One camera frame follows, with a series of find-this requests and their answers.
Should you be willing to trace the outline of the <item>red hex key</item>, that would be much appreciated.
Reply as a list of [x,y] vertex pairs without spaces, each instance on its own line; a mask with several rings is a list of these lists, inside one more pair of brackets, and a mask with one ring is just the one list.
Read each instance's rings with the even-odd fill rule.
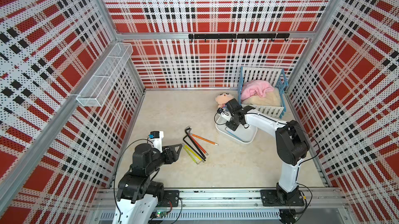
[[208,156],[208,153],[206,150],[190,135],[191,139],[194,141],[195,145],[206,155]]

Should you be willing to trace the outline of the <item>thin black hex key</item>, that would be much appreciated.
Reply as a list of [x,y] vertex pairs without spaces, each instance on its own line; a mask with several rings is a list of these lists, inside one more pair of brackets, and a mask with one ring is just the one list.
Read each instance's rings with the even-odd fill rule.
[[190,144],[186,141],[186,138],[188,138],[188,135],[186,135],[186,136],[183,138],[183,142],[184,142],[184,144],[185,144],[185,147],[186,147],[196,158],[198,158],[201,162],[205,162],[206,160],[205,160],[201,155],[199,155],[199,154],[196,152],[195,149],[193,149],[193,148],[190,146]]

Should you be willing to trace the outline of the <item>orange hex key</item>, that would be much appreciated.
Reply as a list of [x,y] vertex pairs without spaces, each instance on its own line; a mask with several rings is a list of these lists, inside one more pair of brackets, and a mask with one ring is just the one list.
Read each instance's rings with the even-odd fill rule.
[[191,136],[196,137],[196,138],[198,138],[198,139],[200,139],[200,140],[203,140],[203,141],[205,141],[205,142],[207,142],[207,143],[210,143],[210,144],[212,144],[212,145],[219,146],[218,143],[215,143],[215,142],[213,142],[213,141],[210,141],[210,140],[208,140],[208,139],[206,139],[206,138],[203,138],[203,137],[201,137],[201,136],[198,136],[198,135],[196,135],[196,134],[191,134]]

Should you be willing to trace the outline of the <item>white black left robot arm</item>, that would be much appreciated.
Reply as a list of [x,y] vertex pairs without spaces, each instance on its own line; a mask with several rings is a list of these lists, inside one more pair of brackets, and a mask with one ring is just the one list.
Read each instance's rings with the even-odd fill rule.
[[164,184],[154,181],[161,166],[179,159],[182,144],[156,149],[151,144],[139,144],[133,153],[129,170],[114,189],[116,205],[114,224],[146,224],[164,199]]

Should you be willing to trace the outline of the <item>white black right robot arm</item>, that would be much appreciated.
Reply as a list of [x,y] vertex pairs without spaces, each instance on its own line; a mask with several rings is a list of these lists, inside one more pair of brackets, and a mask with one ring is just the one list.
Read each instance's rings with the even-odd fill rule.
[[276,189],[270,197],[265,197],[264,205],[298,204],[299,184],[297,182],[300,166],[305,161],[310,146],[305,132],[296,121],[279,121],[260,113],[248,105],[242,107],[236,99],[228,101],[227,110],[220,112],[226,119],[226,127],[236,131],[239,127],[256,127],[275,138],[278,157],[282,160],[281,175]]

